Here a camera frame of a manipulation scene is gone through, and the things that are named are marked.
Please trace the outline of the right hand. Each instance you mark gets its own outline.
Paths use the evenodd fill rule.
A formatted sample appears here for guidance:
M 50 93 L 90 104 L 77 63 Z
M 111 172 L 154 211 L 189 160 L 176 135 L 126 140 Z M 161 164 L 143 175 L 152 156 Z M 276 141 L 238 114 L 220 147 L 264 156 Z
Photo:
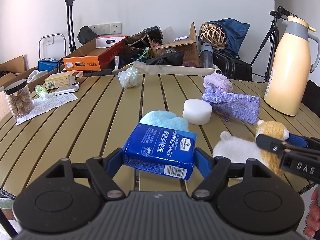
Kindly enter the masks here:
M 309 213 L 306 217 L 306 220 L 305 220 L 306 226 L 303 231 L 303 233 L 310 238 L 313 238 L 316 232 L 319 231 L 319 228 L 320 228 L 320 223 L 319 223 L 320 210 L 318 206 L 318 200 L 319 200 L 319 189 L 318 187 L 316 187 L 311 196 Z

